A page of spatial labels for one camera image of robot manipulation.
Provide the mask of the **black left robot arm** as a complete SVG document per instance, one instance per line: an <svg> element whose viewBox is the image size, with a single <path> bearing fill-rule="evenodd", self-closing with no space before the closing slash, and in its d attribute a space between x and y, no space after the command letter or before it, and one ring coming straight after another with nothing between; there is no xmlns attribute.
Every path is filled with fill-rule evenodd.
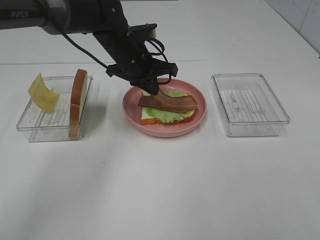
<svg viewBox="0 0 320 240"><path fill-rule="evenodd" d="M157 95L158 77L175 77L178 67L165 58L165 47L156 39L157 24L129 26L119 0L2 0L0 28L40 27L51 35L62 35L74 47L117 76L151 95ZM92 34L114 60L106 65L76 44L70 34Z"/></svg>

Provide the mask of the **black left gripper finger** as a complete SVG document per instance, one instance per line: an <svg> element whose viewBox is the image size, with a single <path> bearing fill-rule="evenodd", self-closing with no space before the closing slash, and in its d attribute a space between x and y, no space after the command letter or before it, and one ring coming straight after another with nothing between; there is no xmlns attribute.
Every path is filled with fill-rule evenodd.
<svg viewBox="0 0 320 240"><path fill-rule="evenodd" d="M157 77L147 79L146 81L137 82L134 84L134 86L146 91L150 95L157 95L160 89Z"/></svg>

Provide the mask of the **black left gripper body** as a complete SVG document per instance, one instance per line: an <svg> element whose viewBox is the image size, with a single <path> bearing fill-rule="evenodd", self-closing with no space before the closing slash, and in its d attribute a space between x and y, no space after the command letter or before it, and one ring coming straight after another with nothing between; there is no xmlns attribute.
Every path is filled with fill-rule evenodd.
<svg viewBox="0 0 320 240"><path fill-rule="evenodd" d="M170 63L167 59L154 58L164 56L165 47L162 42L156 38L139 42L129 38L127 32L124 36L118 36L111 30L93 33L96 40L115 61L115 64L107 66L107 75L124 79L132 86L163 75L170 77L177 75L178 67L175 63Z"/></svg>

